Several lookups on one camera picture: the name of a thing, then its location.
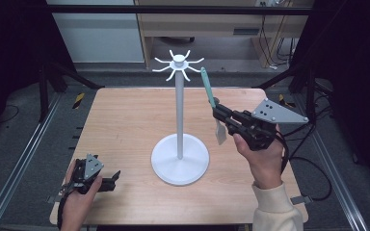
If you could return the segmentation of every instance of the white mug tree stand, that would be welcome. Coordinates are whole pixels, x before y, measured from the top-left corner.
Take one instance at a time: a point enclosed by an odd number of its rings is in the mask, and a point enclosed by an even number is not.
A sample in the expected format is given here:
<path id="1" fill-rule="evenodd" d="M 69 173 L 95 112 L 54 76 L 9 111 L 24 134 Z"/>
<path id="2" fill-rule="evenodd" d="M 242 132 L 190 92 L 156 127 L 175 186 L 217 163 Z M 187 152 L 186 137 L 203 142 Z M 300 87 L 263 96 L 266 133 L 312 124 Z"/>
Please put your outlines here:
<path id="1" fill-rule="evenodd" d="M 169 81 L 175 75 L 176 97 L 176 134 L 168 135 L 161 139 L 152 150 L 151 163 L 155 173 L 163 181 L 175 186 L 186 186 L 196 182 L 208 169 L 209 153 L 206 146 L 198 138 L 183 133 L 183 102 L 184 102 L 184 78 L 190 81 L 185 73 L 189 66 L 203 61 L 203 58 L 195 62 L 187 62 L 186 58 L 190 51 L 183 55 L 174 55 L 170 50 L 172 61 L 156 61 L 169 64 L 167 67 L 152 71 L 162 72 L 171 68 L 172 73 Z"/>

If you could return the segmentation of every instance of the wrist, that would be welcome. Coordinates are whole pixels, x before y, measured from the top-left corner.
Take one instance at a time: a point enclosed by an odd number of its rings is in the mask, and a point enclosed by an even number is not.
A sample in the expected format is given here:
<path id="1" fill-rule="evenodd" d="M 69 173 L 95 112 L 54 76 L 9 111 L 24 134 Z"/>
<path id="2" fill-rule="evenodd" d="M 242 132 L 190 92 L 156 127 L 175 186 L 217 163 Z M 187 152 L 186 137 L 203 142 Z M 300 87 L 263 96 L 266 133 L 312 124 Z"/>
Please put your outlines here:
<path id="1" fill-rule="evenodd" d="M 271 170 L 252 170 L 254 185 L 261 190 L 276 188 L 282 184 L 279 171 Z"/>

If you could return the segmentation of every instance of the sleeve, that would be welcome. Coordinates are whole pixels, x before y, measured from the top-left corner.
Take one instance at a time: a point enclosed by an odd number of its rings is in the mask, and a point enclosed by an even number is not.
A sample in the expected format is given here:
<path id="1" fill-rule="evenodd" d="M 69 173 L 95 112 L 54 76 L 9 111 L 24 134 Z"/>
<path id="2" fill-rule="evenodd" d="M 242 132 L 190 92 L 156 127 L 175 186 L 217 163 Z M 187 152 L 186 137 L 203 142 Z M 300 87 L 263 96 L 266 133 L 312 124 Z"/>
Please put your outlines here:
<path id="1" fill-rule="evenodd" d="M 287 196 L 284 183 L 280 186 L 261 190 L 252 185 L 258 201 L 253 216 L 254 231 L 302 231 L 303 216 Z"/>

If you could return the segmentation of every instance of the electrical outlet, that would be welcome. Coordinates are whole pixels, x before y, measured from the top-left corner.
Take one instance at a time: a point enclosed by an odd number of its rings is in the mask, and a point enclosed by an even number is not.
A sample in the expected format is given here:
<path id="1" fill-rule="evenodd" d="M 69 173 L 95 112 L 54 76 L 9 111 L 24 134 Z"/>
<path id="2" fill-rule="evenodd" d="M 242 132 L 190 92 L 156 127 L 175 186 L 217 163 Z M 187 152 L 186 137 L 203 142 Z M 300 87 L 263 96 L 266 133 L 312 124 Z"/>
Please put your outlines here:
<path id="1" fill-rule="evenodd" d="M 257 0 L 255 7 L 277 7 L 279 0 Z"/>

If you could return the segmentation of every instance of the metal bracket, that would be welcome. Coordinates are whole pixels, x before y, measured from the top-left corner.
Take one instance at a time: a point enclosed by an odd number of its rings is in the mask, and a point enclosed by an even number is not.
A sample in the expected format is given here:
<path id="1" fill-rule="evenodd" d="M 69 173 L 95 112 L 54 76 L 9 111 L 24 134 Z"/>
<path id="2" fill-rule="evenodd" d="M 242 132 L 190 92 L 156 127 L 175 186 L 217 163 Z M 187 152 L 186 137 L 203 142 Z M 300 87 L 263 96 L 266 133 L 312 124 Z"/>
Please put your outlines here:
<path id="1" fill-rule="evenodd" d="M 308 123 L 308 118 L 265 98 L 251 113 L 252 117 L 270 123 Z"/>
<path id="2" fill-rule="evenodd" d="M 85 180 L 90 179 L 92 176 L 98 173 L 103 167 L 104 165 L 100 161 L 98 161 L 97 158 L 94 157 L 94 155 L 87 154 L 84 179 Z"/>

